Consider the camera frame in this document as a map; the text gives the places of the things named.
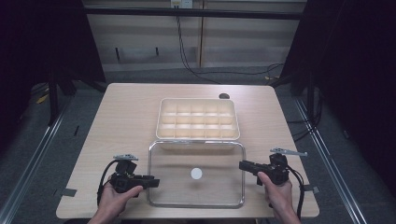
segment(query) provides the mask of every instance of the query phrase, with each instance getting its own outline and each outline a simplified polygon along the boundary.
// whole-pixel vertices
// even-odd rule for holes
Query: human hand
[[[125,210],[125,205],[128,200],[136,196],[142,190],[142,186],[136,186],[124,193],[117,193],[113,186],[107,182],[104,185],[98,210],[89,223],[110,223]]]
[[[292,207],[290,180],[282,186],[277,186],[265,173],[258,172],[257,176],[265,186],[265,201],[274,208],[275,218],[284,224],[301,223]]]

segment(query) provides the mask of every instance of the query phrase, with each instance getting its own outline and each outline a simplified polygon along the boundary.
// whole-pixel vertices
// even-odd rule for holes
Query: plastic container
[[[159,140],[149,148],[148,174],[160,179],[148,189],[153,206],[237,208],[245,198],[245,159],[240,143]]]
[[[160,139],[236,140],[240,133],[231,100],[163,99],[156,134]]]

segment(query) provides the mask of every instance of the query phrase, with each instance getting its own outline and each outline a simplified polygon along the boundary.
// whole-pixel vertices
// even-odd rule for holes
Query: cable
[[[318,125],[320,123],[320,119],[321,119],[322,104],[323,104],[323,96],[322,96],[321,91],[320,91],[318,93],[317,114],[314,116],[314,120],[312,120],[311,127],[307,131],[303,131],[303,132],[299,132],[299,133],[293,134],[292,136],[299,135],[299,134],[303,133],[302,136],[300,136],[300,137],[298,137],[298,138],[293,140],[294,143],[300,141],[301,139],[306,137],[309,133],[312,133],[318,127]],[[311,120],[304,119],[304,120],[297,120],[297,121],[290,121],[290,122],[300,122],[300,121],[309,122]]]
[[[304,179],[300,173],[293,170],[289,165],[288,165],[288,169],[291,171],[292,174],[294,174],[294,176],[296,177],[296,179],[300,185],[300,199],[299,199],[299,202],[297,205],[297,217],[301,220],[301,211],[303,209],[303,202],[304,202],[304,196],[305,196]]]
[[[309,119],[300,119],[300,120],[292,120],[292,121],[286,120],[286,122],[290,123],[290,124],[292,124],[292,123],[305,123],[305,122],[308,122],[308,121],[309,121]]]
[[[187,60],[186,52],[184,50],[184,43],[183,43],[183,38],[182,38],[182,34],[181,34],[181,26],[180,26],[180,17],[179,16],[177,16],[177,32],[178,32],[180,58],[181,58],[181,61],[183,62],[184,67],[188,71],[190,71],[193,75],[195,75],[196,77],[204,79],[204,80],[207,80],[207,81],[210,81],[210,82],[214,82],[216,84],[221,84],[221,83],[219,83],[219,82],[217,82],[215,80],[206,78],[206,77],[200,77],[199,75],[208,75],[208,74],[236,74],[236,75],[247,75],[247,76],[257,76],[257,75],[262,75],[262,74],[268,74],[269,75],[270,71],[278,68],[279,66],[284,65],[283,63],[273,63],[273,64],[270,64],[267,67],[266,71],[257,72],[257,73],[242,73],[242,72],[228,72],[228,71],[218,71],[218,72],[197,72],[197,71],[193,71],[190,68],[190,65],[189,65],[188,60]]]
[[[97,192],[97,198],[96,198],[97,205],[99,205],[99,202],[100,202],[100,200],[101,200],[102,192],[103,192],[103,188],[105,187],[105,184],[106,184],[108,181],[110,181],[110,180],[107,180],[107,182],[106,182],[105,184],[103,184],[103,181],[105,180],[105,176],[106,176],[106,174],[107,174],[107,170],[108,170],[108,168],[110,168],[110,166],[111,166],[112,164],[114,164],[115,162],[119,162],[119,160],[114,160],[114,161],[112,161],[111,163],[109,163],[108,166],[106,167],[106,169],[103,171],[102,177],[101,177],[101,179],[100,179],[99,187],[98,187],[98,192]]]

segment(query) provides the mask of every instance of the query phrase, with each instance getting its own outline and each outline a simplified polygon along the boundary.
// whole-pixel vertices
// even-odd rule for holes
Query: wall
[[[169,0],[85,0],[83,3],[85,6],[170,7]],[[275,12],[302,12],[304,5],[304,0],[193,1],[193,8]],[[89,15],[88,18],[105,71],[183,67],[175,17]],[[297,21],[180,18],[190,67],[283,63],[297,26]]]

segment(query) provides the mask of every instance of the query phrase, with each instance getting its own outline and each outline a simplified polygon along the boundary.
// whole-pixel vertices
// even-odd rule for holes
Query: gray floor
[[[223,71],[243,72],[247,74],[231,74]],[[264,67],[249,68],[210,68],[201,74],[221,84],[265,85],[273,81],[263,73]],[[270,73],[270,77],[278,75],[279,70]],[[153,82],[153,83],[210,83],[185,69],[114,72],[107,73],[107,82]],[[56,208],[61,199],[60,190],[64,189],[84,140],[91,127],[95,113],[103,94],[82,83],[76,83],[78,91],[68,98],[61,95],[61,105],[70,100],[64,111],[61,125],[49,144],[42,162],[33,174],[32,182],[23,195],[12,223],[64,223],[56,217]],[[289,86],[276,88],[276,94],[282,106],[286,120],[301,120],[302,117],[290,96]],[[32,96],[32,102],[22,117],[19,134],[13,140],[9,150],[0,159],[0,206],[4,206],[7,198],[15,189],[24,168],[34,156],[41,137],[47,130],[50,117],[49,101],[36,104],[39,95]],[[353,140],[346,139],[343,127],[333,116],[332,111],[323,105],[322,119],[318,129],[329,149],[332,159],[343,175],[352,195],[356,198],[367,223],[396,223],[396,202],[388,189],[370,168],[359,153]],[[306,130],[303,123],[291,123],[290,132],[299,137]],[[339,192],[332,182],[317,147],[310,135],[296,143],[300,151],[306,151],[309,157],[302,158],[305,171],[312,186],[318,187],[316,194],[320,214],[314,218],[304,218],[303,223],[353,223]],[[272,218],[262,223],[276,223]]]

